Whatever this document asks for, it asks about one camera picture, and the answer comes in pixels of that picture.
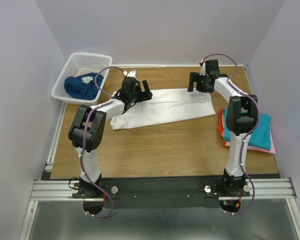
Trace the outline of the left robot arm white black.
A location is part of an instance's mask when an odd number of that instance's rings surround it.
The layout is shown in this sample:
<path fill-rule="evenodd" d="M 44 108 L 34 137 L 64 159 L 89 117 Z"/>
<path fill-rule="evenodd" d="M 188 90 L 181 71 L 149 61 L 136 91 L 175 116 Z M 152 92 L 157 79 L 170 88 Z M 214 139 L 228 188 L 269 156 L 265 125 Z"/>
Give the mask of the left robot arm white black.
<path fill-rule="evenodd" d="M 86 182 L 83 191 L 89 197 L 97 197 L 101 191 L 101 185 L 97 182 L 101 177 L 97 148 L 102 142 L 106 121 L 125 114 L 137 103 L 149 101 L 152 97 L 146 80 L 139 82 L 135 77 L 126 76 L 121 88 L 107 102 L 78 108 L 68 138 L 78 153 L 80 179 Z"/>

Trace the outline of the white t shirt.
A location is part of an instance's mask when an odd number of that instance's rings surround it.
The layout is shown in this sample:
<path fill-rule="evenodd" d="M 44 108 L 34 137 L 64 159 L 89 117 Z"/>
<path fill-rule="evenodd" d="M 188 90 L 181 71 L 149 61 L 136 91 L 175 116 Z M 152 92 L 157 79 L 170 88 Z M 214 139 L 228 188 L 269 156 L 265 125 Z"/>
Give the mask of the white t shirt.
<path fill-rule="evenodd" d="M 176 88 L 153 90 L 152 94 L 152 99 L 136 103 L 126 113 L 113 117 L 111 128 L 134 129 L 216 114 L 209 93 Z"/>

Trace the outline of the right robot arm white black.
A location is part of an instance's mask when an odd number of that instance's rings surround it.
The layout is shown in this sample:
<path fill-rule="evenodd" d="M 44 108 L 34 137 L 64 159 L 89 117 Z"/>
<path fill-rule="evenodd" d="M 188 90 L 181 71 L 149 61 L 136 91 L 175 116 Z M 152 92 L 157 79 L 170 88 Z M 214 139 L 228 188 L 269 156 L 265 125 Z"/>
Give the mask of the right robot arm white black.
<path fill-rule="evenodd" d="M 251 134 L 259 124 L 258 98 L 239 89 L 226 74 L 222 74 L 216 59 L 202 59 L 200 72 L 189 75 L 188 92 L 196 90 L 201 93 L 214 91 L 228 102 L 225 123 L 230 131 L 230 150 L 228 163 L 224 169 L 219 189 L 231 196 L 242 190 L 246 183 L 245 168 L 248 143 Z"/>

